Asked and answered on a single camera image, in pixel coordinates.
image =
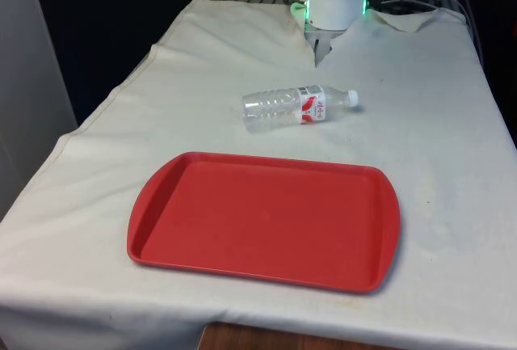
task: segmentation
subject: white bottle cap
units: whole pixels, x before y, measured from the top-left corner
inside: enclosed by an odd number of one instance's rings
[[[355,108],[359,105],[359,95],[355,90],[348,91],[348,106],[350,108]]]

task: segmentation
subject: tablecloth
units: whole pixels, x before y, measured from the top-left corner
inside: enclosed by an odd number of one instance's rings
[[[362,108],[246,131],[243,95],[310,84],[356,89]],[[139,191],[191,150],[380,168],[402,223],[383,287],[359,296],[132,262]],[[0,336],[11,350],[193,349],[206,323],[224,321],[402,348],[517,348],[516,156],[458,18],[405,33],[366,15],[315,68],[288,7],[195,0],[60,139],[0,224]]]

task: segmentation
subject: red tray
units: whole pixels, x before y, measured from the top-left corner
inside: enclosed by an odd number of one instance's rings
[[[371,167],[182,154],[147,182],[128,228],[140,264],[367,293],[397,248],[400,214]]]

